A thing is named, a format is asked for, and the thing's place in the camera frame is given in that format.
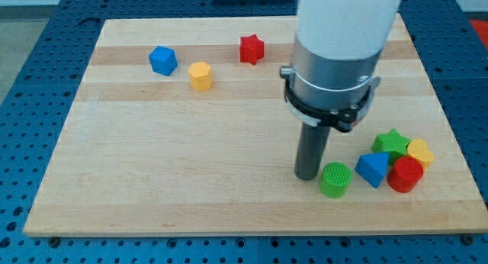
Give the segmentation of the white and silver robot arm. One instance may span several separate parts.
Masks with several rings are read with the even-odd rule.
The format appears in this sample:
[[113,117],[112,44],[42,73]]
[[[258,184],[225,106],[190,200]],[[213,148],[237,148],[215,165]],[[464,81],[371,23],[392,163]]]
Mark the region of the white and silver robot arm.
[[400,3],[298,0],[291,62],[280,75],[286,102],[302,122],[349,132],[365,116]]

